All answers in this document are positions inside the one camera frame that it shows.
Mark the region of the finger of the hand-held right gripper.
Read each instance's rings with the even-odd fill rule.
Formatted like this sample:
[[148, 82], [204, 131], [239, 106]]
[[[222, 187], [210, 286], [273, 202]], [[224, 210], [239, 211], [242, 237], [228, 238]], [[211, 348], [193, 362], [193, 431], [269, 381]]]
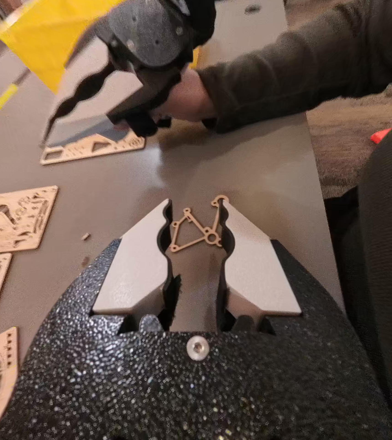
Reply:
[[135, 74], [113, 72], [93, 97], [77, 102], [70, 113], [56, 118], [52, 124], [47, 121], [41, 145], [62, 146], [91, 135], [110, 132], [113, 124], [106, 114], [141, 87], [142, 83]]
[[96, 133], [104, 124], [106, 98], [99, 97], [106, 79], [114, 72], [107, 46], [97, 36], [78, 44], [65, 65], [49, 117], [42, 132], [41, 146], [61, 146]]

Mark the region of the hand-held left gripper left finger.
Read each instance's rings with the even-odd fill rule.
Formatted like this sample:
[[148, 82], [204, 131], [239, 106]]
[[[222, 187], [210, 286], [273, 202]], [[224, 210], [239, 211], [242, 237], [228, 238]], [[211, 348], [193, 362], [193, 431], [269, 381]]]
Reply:
[[167, 198], [121, 236], [94, 315], [124, 315], [136, 323], [154, 315], [162, 326], [171, 326], [180, 289], [166, 254], [172, 220], [172, 201]]

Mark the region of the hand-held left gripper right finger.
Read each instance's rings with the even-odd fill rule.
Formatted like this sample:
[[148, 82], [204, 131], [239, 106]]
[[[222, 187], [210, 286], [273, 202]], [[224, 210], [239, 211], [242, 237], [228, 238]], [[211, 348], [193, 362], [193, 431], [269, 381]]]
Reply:
[[259, 325], [265, 317], [297, 317], [302, 309], [270, 237], [225, 199], [219, 201], [221, 262], [217, 327], [233, 327], [247, 316]]

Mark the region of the wooden bicycle frame part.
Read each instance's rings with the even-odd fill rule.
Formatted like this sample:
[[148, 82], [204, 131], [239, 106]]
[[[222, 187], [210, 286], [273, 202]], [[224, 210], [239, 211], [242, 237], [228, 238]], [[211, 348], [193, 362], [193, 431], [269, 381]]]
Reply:
[[[191, 207], [185, 207], [183, 209], [182, 217], [179, 220], [174, 220], [171, 223], [171, 228], [173, 230], [171, 243], [169, 245], [169, 250], [172, 253], [177, 253], [187, 248], [190, 248], [199, 243], [205, 242], [209, 246], [215, 246], [217, 248], [222, 248], [221, 234], [218, 232], [220, 226], [220, 208], [221, 202], [229, 202], [229, 197], [226, 195], [217, 195], [211, 202], [210, 206], [216, 209], [215, 217], [210, 226], [202, 225], [197, 217], [193, 214]], [[189, 241], [185, 244], [180, 244], [179, 234], [181, 227], [184, 223], [194, 225], [199, 231], [198, 238]]]

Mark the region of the wooden sheet with triangle cutouts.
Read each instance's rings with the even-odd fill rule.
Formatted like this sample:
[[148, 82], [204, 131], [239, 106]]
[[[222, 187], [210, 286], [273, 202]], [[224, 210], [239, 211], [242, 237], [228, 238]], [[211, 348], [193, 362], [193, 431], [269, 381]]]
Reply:
[[76, 142], [43, 149], [40, 164], [52, 165], [62, 162], [100, 157], [144, 149], [146, 139], [129, 131], [121, 140], [115, 141], [102, 135], [92, 135]]

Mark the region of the wooden sheet with frame cutout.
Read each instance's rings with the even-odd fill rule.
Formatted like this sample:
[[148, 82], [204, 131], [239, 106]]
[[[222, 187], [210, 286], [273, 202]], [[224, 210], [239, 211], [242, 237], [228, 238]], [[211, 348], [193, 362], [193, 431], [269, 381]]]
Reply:
[[47, 186], [0, 194], [0, 253], [39, 247], [58, 190]]

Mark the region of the person's right forearm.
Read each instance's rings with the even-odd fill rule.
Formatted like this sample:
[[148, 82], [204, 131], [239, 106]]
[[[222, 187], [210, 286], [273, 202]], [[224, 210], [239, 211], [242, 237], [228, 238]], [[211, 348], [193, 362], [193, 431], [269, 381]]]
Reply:
[[392, 0], [337, 4], [272, 44], [198, 74], [216, 113], [202, 121], [217, 133], [381, 93], [392, 84]]

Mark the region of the person's right hand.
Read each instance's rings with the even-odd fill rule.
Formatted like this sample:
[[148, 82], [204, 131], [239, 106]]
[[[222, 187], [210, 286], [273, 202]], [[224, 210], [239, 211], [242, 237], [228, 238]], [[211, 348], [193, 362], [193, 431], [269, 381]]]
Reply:
[[201, 122], [217, 118], [217, 113], [198, 72], [186, 69], [181, 81], [170, 90], [167, 100], [152, 110], [151, 116], [155, 121], [172, 118]]

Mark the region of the yellow plastic bin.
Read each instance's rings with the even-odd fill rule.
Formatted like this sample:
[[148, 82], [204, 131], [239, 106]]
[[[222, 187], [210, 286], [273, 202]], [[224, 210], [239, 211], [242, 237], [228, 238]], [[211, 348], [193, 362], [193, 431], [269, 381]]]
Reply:
[[2, 41], [53, 93], [77, 40], [120, 0], [30, 1], [0, 23]]

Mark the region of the person's leg in dark trousers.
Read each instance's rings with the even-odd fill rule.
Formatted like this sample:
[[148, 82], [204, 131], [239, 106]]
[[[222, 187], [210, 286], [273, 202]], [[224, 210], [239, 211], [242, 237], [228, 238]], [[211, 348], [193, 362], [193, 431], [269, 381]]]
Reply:
[[346, 313], [392, 410], [392, 129], [358, 185], [324, 204]]

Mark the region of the red plastic piece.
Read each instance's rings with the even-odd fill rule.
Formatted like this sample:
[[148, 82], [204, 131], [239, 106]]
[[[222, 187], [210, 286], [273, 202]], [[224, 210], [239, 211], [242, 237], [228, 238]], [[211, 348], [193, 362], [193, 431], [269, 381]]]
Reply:
[[392, 128], [383, 129], [380, 131], [375, 132], [371, 135], [370, 140], [378, 145], [385, 137], [386, 135], [392, 130]]

